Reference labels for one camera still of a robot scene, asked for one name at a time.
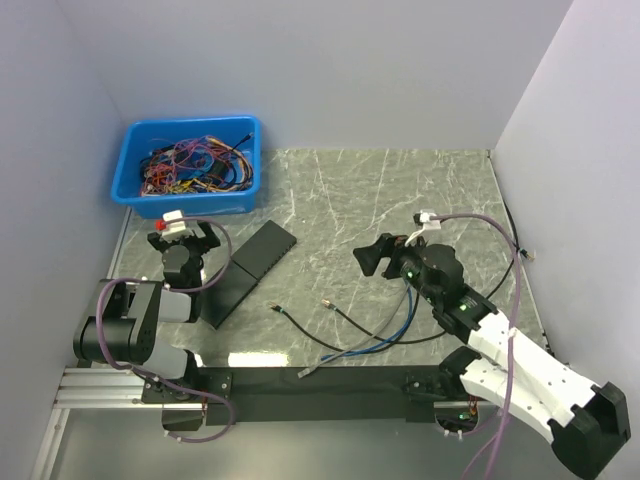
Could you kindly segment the black network switch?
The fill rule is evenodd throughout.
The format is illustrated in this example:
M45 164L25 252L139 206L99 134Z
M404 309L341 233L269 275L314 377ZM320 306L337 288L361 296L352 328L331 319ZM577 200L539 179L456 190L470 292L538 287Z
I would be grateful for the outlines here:
M201 319L214 329L233 313L260 280L254 261L233 259L224 276L202 292Z
M232 255L232 260L261 280L296 244L293 234L268 220Z

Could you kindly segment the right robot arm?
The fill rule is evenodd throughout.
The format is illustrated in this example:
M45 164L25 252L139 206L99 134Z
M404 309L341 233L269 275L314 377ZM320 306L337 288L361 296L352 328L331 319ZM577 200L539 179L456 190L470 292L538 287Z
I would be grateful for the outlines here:
M453 247L410 245L405 236L385 233L353 254L366 276L388 259L383 277L407 281L431 304L445 332L462 341L440 365L445 395L470 394L504 408L581 479L597 478L630 439L622 390L580 375L511 327L503 311L466 284Z

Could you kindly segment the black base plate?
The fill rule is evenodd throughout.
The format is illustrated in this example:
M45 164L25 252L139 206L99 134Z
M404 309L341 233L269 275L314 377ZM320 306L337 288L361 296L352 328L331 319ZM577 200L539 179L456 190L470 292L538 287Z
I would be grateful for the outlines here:
M437 404L468 403L461 383L437 366L208 367L194 388L221 396L239 422L404 419L429 423Z

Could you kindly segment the blue plastic bin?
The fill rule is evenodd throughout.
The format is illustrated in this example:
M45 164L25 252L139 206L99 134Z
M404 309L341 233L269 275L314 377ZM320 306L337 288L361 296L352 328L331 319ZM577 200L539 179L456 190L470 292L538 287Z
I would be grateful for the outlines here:
M155 219L247 213L261 186L261 126L254 116L131 124L111 187L114 202Z

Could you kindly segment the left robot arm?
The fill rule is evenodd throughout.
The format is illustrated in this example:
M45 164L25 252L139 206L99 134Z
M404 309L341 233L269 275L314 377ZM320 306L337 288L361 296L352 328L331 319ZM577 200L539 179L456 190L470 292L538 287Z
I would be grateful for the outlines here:
M164 280L102 279L74 333L80 361L130 370L165 388L176 400L194 399L201 388L195 355L157 338L158 325L193 323L201 311L203 256L221 245L214 222L196 217L202 233L185 222L161 220L148 241L162 255Z

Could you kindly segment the black ethernet cable short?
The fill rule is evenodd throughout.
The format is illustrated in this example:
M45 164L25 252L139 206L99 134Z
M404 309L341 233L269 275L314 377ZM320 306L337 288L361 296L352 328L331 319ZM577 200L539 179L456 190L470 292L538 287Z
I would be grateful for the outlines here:
M323 346L324 348L327 348L333 352L342 352L342 349L333 346L319 338L317 338L316 336L314 336L313 334L311 334L310 332L308 332L299 322L297 322L294 317L288 313L282 306L280 306L279 304L273 303L271 302L269 304L269 308L277 313L279 313L280 315L284 316L298 331L300 331L305 337L307 337L308 339L310 339L311 341L313 341L314 343Z

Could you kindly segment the aluminium rail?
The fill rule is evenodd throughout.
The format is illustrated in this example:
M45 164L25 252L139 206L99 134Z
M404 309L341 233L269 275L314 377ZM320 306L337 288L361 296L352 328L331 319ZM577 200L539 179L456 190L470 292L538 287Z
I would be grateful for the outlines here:
M141 404L145 382L124 371L67 368L53 406L56 409L120 409Z

